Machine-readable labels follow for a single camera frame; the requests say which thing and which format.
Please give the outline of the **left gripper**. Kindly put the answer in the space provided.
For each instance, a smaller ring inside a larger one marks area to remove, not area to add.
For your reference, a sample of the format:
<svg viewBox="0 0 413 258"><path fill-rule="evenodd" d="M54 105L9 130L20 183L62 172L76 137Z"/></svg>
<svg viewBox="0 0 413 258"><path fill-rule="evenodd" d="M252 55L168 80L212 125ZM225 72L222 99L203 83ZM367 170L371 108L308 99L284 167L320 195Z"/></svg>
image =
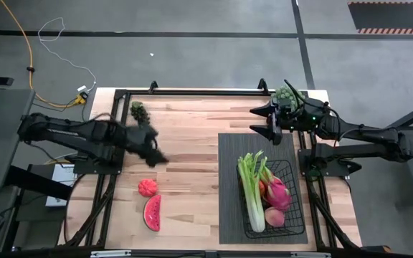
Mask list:
<svg viewBox="0 0 413 258"><path fill-rule="evenodd" d="M124 140L121 148L144 158L149 167L154 168L158 164L169 162L168 158L157 148L158 132L151 125L125 126L123 132Z"/></svg>

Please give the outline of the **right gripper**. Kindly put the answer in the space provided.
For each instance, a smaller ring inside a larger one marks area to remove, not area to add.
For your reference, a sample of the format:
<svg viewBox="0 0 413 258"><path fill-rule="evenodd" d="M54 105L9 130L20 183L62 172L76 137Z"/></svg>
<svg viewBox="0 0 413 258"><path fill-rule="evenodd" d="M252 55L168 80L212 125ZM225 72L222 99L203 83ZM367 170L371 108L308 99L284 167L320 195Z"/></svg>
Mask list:
<svg viewBox="0 0 413 258"><path fill-rule="evenodd" d="M266 118L271 114L271 127L251 125L250 129L272 141L273 144L280 144L283 130L312 131L316 126L316 117L310 115L304 106L291 113L283 113L278 104L271 100L271 103L252 108L250 112Z"/></svg>

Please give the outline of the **red bumpy lychee fruit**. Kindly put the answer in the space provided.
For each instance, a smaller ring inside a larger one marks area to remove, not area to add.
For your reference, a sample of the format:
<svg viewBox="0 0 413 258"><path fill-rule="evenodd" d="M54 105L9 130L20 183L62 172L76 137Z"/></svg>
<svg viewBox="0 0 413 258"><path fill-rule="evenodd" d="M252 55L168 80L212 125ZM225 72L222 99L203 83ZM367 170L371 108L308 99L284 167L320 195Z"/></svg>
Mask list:
<svg viewBox="0 0 413 258"><path fill-rule="evenodd" d="M138 192L143 197L152 197L156 195L158 184L153 179L143 179L138 184Z"/></svg>

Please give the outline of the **watermelon slice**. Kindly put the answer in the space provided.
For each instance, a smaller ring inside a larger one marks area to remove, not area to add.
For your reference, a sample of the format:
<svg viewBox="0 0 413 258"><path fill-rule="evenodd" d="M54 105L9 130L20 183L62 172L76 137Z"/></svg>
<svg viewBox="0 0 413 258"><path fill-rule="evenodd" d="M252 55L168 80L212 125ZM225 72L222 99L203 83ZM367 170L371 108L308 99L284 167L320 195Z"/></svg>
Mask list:
<svg viewBox="0 0 413 258"><path fill-rule="evenodd" d="M155 195L147 200L143 210L143 220L152 231L160 231L161 195Z"/></svg>

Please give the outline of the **pink dragon fruit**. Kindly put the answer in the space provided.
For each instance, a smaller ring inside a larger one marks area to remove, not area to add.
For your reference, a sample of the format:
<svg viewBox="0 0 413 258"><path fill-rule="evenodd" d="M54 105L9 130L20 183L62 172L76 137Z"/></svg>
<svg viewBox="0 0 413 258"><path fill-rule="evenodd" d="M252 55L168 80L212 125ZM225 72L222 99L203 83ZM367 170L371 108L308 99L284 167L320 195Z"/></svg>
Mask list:
<svg viewBox="0 0 413 258"><path fill-rule="evenodd" d="M264 200L277 210L287 211L292 201L290 191L267 167L267 157L260 161L259 176L265 186Z"/></svg>

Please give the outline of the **pink peach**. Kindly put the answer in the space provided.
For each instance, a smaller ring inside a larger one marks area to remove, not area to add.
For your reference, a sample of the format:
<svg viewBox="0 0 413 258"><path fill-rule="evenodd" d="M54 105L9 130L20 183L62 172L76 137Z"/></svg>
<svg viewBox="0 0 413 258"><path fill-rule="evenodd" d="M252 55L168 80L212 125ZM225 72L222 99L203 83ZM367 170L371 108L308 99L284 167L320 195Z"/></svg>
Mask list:
<svg viewBox="0 0 413 258"><path fill-rule="evenodd" d="M273 227L282 227L285 223L285 213L275 207L265 210L265 221Z"/></svg>

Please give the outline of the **green celery stalk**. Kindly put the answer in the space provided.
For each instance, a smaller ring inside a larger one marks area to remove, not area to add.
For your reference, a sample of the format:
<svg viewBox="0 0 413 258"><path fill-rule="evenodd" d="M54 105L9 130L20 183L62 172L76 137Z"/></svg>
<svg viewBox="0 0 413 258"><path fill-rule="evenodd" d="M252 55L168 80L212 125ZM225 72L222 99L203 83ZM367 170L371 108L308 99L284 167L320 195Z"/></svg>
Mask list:
<svg viewBox="0 0 413 258"><path fill-rule="evenodd" d="M257 233L265 230L265 213L260 194L260 175L259 171L256 170L257 162L262 154L262 150L256 154L247 153L244 157L239 157L237 161L248 217L252 230Z"/></svg>

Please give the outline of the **green grape bunch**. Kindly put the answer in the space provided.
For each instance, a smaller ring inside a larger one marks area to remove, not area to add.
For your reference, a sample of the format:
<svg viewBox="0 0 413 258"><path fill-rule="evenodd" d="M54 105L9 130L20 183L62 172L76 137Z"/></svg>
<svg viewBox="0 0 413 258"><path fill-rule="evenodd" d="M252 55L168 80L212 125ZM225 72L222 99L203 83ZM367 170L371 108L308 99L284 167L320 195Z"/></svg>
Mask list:
<svg viewBox="0 0 413 258"><path fill-rule="evenodd" d="M291 106L291 110L296 110L303 104L303 99L305 98L301 91L295 90L297 95L293 92L293 90L289 86L282 86L276 91L271 94L271 99L280 104L281 102L289 102Z"/></svg>

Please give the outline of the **black grape bunch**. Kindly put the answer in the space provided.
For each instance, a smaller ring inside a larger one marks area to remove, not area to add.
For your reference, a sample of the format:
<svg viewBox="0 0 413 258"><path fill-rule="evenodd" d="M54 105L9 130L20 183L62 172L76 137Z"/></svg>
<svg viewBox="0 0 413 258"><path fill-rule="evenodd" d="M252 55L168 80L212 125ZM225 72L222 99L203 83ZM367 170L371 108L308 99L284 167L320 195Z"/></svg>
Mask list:
<svg viewBox="0 0 413 258"><path fill-rule="evenodd" d="M138 124L149 124L150 117L142 102L133 101L130 107L130 114Z"/></svg>

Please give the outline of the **grey woven placemat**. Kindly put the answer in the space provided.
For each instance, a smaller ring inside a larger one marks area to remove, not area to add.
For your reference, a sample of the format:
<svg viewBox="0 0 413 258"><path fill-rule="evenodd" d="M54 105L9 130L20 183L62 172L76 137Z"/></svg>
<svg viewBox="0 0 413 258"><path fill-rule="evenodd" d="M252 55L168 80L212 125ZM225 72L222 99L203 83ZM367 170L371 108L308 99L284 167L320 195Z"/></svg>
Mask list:
<svg viewBox="0 0 413 258"><path fill-rule="evenodd" d="M295 236L250 239L244 230L244 209L239 187L237 161L247 153L263 151L268 161L287 160L298 177L293 135L286 133L279 145L255 133L220 133L218 135L219 160L219 242L221 244L306 244L306 231Z"/></svg>

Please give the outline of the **white box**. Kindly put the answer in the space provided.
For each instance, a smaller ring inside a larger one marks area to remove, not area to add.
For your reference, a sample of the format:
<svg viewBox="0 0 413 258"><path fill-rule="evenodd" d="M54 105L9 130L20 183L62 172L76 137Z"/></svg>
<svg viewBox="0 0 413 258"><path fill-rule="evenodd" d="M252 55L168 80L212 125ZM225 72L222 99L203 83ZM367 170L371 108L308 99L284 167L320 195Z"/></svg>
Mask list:
<svg viewBox="0 0 413 258"><path fill-rule="evenodd" d="M73 186L77 175L74 173L73 164L57 164L54 167L52 180L62 183L66 186ZM55 197L48 196L45 202L46 207L61 207L66 206L67 201L64 199L59 199Z"/></svg>

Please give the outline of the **black desk crossbar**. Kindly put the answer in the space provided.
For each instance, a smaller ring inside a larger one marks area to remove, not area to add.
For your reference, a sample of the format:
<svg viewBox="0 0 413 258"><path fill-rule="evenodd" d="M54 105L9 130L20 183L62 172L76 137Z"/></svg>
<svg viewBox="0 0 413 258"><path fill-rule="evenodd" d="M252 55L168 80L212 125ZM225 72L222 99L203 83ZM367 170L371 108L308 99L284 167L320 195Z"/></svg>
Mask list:
<svg viewBox="0 0 413 258"><path fill-rule="evenodd" d="M68 200L72 193L71 186L39 176L16 166L9 168L5 184L63 200Z"/></svg>

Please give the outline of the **black hazard-striped floor mat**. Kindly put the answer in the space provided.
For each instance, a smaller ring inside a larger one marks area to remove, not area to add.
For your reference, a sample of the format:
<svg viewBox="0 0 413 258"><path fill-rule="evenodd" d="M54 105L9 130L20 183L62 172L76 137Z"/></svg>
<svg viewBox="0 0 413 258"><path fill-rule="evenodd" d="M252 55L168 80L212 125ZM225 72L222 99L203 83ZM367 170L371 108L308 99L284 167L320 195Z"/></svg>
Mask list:
<svg viewBox="0 0 413 258"><path fill-rule="evenodd" d="M413 34L411 1L351 1L347 5L359 34Z"/></svg>

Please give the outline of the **black aluminium table frame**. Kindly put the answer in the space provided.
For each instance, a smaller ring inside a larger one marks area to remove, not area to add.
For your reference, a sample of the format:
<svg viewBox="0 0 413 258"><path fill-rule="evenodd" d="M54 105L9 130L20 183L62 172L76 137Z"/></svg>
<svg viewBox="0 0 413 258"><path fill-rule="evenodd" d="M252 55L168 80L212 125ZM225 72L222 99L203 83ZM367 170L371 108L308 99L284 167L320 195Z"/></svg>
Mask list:
<svg viewBox="0 0 413 258"><path fill-rule="evenodd" d="M251 125L265 119L250 109L266 104L261 90L157 88L153 92L128 88L126 100L144 104L157 142L169 162L150 168L136 155L123 158L123 169L115 176L91 173L78 181L72 192L65 219L62 243L79 232L98 199L106 190L111 200L98 215L82 245L96 244L106 249L128 249L133 254L151 251L289 251L314 252L320 245L339 247L341 241L328 233L321 213L310 205L309 189L327 198L332 217L342 235L361 244L351 193L346 183L330 177L306 180L299 169L298 151L309 145L309 137L293 135L300 197L303 202L306 244L221 244L219 242L219 160L220 133L255 133ZM158 184L161 195L160 231L150 230L143 210L150 197L138 192L143 179Z"/></svg>

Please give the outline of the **silver metal bracket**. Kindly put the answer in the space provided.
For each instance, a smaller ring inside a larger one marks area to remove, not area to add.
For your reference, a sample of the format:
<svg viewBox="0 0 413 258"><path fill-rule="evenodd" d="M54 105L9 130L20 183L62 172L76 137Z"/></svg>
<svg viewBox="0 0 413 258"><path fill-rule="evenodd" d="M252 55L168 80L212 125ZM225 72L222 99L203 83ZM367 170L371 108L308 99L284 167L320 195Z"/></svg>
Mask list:
<svg viewBox="0 0 413 258"><path fill-rule="evenodd" d="M290 258L331 258L331 254L322 252L291 252Z"/></svg>
<svg viewBox="0 0 413 258"><path fill-rule="evenodd" d="M124 258L131 257L131 250L102 250L93 251L90 254L90 258Z"/></svg>

